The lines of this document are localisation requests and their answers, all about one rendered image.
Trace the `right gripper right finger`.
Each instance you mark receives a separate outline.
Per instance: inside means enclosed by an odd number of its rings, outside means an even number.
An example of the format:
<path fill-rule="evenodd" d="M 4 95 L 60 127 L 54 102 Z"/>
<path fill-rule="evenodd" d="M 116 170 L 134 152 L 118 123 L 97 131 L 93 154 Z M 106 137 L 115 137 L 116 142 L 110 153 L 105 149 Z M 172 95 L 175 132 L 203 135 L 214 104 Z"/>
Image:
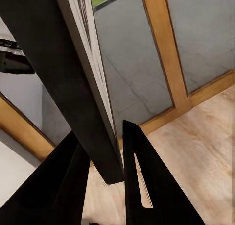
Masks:
<path fill-rule="evenodd" d="M 142 205 L 134 154 L 153 208 Z M 142 129 L 126 120 L 123 161 L 126 225 L 206 225 Z"/>

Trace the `poster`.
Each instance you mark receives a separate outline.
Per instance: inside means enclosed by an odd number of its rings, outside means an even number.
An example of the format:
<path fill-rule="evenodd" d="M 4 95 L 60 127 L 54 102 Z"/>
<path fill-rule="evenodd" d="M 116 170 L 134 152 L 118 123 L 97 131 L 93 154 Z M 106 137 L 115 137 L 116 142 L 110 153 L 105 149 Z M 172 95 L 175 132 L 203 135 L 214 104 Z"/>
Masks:
<path fill-rule="evenodd" d="M 0 0 L 0 17 L 106 184 L 123 182 L 92 1 Z"/>

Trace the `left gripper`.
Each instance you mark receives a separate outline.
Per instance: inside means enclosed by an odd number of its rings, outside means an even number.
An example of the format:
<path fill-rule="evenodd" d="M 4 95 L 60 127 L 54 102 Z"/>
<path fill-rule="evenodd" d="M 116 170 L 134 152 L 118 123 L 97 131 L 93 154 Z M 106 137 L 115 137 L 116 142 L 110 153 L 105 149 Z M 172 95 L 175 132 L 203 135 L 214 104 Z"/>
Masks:
<path fill-rule="evenodd" d="M 0 72 L 11 74 L 34 74 L 34 68 L 23 55 L 0 51 Z"/>

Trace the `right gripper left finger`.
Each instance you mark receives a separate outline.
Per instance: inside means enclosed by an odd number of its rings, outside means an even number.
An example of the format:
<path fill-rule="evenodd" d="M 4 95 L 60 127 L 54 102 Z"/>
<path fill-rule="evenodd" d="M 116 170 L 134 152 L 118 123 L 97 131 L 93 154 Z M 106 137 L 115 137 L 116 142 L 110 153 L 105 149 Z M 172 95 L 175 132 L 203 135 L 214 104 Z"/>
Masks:
<path fill-rule="evenodd" d="M 0 208 L 0 225 L 81 225 L 90 161 L 70 131 Z"/>

